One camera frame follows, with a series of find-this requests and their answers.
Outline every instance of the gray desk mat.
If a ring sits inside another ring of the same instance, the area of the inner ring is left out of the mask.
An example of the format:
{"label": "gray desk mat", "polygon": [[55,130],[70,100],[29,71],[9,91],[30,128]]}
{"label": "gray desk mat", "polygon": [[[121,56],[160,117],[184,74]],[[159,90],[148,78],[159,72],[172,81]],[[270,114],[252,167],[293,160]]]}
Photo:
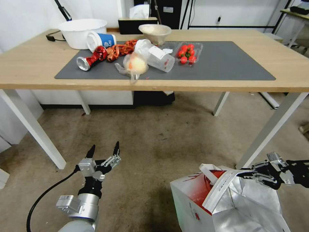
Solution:
{"label": "gray desk mat", "polygon": [[[203,49],[199,61],[194,65],[180,64],[175,61],[174,67],[168,73],[149,66],[149,70],[139,77],[140,80],[249,80],[272,81],[275,77],[247,55],[231,41],[200,42]],[[179,42],[166,42],[164,47],[176,47]],[[110,63],[103,61],[93,66],[89,71],[82,71],[76,64],[79,56],[91,56],[89,50],[79,51],[66,66],[55,76],[56,79],[106,79],[128,80],[129,77],[118,73],[115,63],[123,65],[119,57]]]}

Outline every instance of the black box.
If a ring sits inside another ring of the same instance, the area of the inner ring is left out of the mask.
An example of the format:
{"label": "black box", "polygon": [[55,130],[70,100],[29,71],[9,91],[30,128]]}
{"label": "black box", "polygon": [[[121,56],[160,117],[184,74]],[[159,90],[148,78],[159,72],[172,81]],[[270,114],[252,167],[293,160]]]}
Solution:
{"label": "black box", "polygon": [[120,18],[118,20],[120,34],[142,34],[138,29],[143,24],[158,24],[156,17],[149,17],[148,19],[129,19]]}

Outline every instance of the paper bag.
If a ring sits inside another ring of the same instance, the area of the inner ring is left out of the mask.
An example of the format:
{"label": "paper bag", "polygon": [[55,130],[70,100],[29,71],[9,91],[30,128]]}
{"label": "paper bag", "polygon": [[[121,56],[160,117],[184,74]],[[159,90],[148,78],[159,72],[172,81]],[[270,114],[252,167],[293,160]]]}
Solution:
{"label": "paper bag", "polygon": [[200,170],[170,183],[182,232],[290,232],[275,190],[237,177],[243,170]]}

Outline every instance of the bag handle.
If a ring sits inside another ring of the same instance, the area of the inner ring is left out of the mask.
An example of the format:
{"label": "bag handle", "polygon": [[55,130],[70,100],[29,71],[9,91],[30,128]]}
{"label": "bag handle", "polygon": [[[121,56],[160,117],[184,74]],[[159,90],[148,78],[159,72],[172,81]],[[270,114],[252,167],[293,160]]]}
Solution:
{"label": "bag handle", "polygon": [[214,166],[213,164],[201,164],[199,169],[210,180],[211,185],[214,185],[217,182],[218,178],[212,174],[210,170],[221,170],[220,168]]}

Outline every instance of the red can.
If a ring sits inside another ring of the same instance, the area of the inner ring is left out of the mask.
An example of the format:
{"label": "red can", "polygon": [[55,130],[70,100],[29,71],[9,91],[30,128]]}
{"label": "red can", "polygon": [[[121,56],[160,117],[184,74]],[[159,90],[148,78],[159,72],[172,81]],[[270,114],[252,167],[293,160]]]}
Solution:
{"label": "red can", "polygon": [[88,71],[93,64],[105,60],[107,57],[107,50],[103,46],[98,46],[92,56],[89,57],[77,57],[76,63],[78,67],[83,71]]}

